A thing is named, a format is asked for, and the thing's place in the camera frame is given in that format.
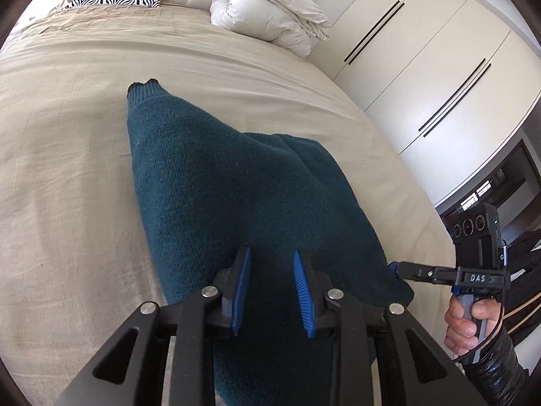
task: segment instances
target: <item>knitted fabric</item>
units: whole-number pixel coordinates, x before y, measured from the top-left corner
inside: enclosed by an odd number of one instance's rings
[[[242,133],[155,80],[128,90],[135,191],[169,303],[212,283],[242,244],[252,271],[239,336],[215,344],[227,406],[328,405],[331,346],[302,327],[298,248],[359,300],[407,304],[342,171],[317,142]]]

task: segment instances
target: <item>white duvet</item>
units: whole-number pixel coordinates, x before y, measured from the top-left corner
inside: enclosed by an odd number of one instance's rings
[[[213,0],[210,21],[306,57],[331,24],[312,0]]]

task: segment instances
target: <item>beige bedsheet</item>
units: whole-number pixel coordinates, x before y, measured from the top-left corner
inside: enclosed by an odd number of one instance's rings
[[[51,405],[132,312],[163,302],[137,211],[126,90],[157,78],[240,131],[321,142],[389,261],[454,264],[450,238],[400,157],[312,64],[209,24],[196,9],[55,14],[0,53],[0,356]],[[443,340],[449,290],[415,285]]]

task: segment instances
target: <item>sweater sleeve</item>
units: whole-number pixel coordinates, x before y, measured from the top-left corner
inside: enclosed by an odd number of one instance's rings
[[[464,365],[464,372],[490,406],[509,406],[528,377],[504,328],[478,363]]]

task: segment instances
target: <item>human hand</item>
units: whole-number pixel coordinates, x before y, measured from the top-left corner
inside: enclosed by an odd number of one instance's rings
[[[483,299],[472,306],[473,317],[487,319],[486,336],[496,328],[500,317],[500,307],[500,303],[495,299]],[[445,321],[449,327],[447,327],[444,344],[455,354],[462,356],[479,344],[479,339],[475,337],[477,327],[471,320],[464,318],[464,306],[455,295],[451,296],[449,300],[449,309],[445,313]]]

